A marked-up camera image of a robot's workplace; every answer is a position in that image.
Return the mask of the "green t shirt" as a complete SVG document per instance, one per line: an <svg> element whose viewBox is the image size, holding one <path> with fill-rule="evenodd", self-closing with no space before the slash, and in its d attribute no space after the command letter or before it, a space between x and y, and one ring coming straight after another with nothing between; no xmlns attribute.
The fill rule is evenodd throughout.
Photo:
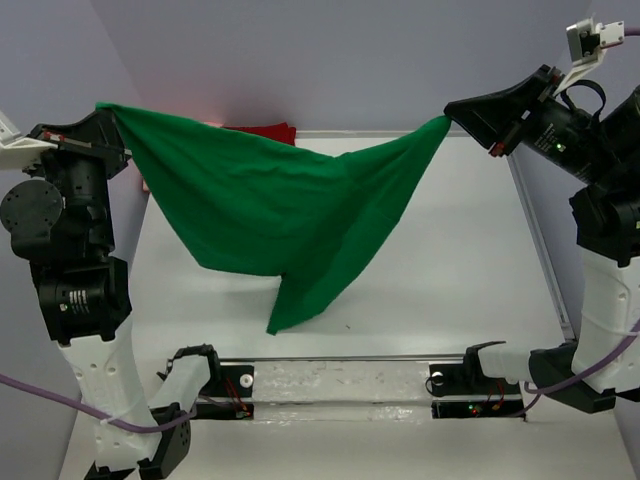
<svg viewBox="0 0 640 480"><path fill-rule="evenodd" d="M102 103L167 222L199 266L280 281L267 332L323 313L398 225L449 118L337 156Z"/></svg>

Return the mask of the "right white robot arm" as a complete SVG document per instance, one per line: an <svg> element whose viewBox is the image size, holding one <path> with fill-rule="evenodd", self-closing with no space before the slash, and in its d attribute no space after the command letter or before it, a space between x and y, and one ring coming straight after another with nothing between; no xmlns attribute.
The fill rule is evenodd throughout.
<svg viewBox="0 0 640 480"><path fill-rule="evenodd" d="M469 347L462 384L521 384L593 414L639 398L639 96L613 111L578 108L573 81L542 66L519 84L448 103L445 114L495 157L525 145L582 183L570 198L585 290L576 341L554 348Z"/></svg>

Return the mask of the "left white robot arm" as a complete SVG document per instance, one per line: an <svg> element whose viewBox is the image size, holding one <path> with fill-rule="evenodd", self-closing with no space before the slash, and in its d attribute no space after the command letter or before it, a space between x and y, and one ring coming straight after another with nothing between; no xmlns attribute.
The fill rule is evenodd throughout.
<svg viewBox="0 0 640 480"><path fill-rule="evenodd" d="M91 479L167 478L190 449L199 394L221 383L217 353L203 344L180 349L156 395L144 393L108 191L130 157L107 112L28 134L1 123L1 165L27 176L3 198L1 222L29 263L48 334L79 384L79 410L93 418Z"/></svg>

